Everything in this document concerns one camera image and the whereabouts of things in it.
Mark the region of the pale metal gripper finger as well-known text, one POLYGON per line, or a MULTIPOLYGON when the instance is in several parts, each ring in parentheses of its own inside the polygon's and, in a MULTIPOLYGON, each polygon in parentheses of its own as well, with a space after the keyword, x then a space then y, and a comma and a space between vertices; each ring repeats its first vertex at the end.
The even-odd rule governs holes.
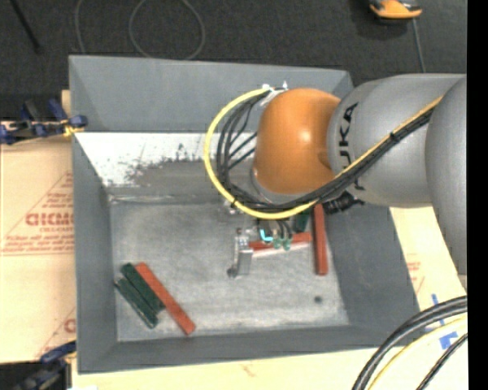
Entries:
POLYGON ((241 249, 241 238, 235 236, 233 241, 233 262, 227 270, 227 275, 231 279, 236 279, 239 272, 239 253, 241 249))
POLYGON ((239 236, 237 240, 237 275, 248 275, 254 250, 250 246, 248 236, 239 236))

